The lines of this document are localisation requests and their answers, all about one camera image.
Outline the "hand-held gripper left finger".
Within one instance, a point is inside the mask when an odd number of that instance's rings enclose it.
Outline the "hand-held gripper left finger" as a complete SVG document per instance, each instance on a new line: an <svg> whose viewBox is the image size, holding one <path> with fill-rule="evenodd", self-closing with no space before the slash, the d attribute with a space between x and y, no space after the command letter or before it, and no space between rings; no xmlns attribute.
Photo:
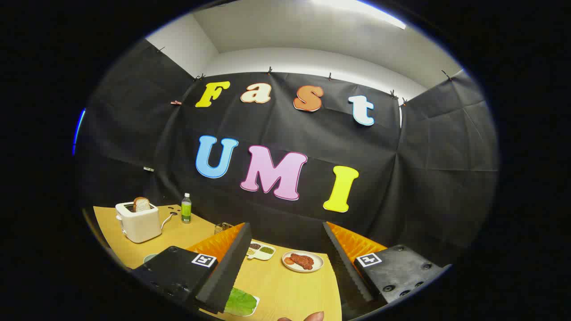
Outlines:
<svg viewBox="0 0 571 321"><path fill-rule="evenodd" d="M244 222L187 249L170 246L131 274L183 309L222 313L251 240Z"/></svg>

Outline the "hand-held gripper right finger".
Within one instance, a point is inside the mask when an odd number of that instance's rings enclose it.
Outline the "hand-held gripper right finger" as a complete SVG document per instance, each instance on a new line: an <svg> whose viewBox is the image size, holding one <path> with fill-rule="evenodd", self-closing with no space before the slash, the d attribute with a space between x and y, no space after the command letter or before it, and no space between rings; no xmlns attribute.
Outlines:
<svg viewBox="0 0 571 321"><path fill-rule="evenodd" d="M396 239L322 223L344 315L371 315L412 297L451 264L451 245L420 228Z"/></svg>

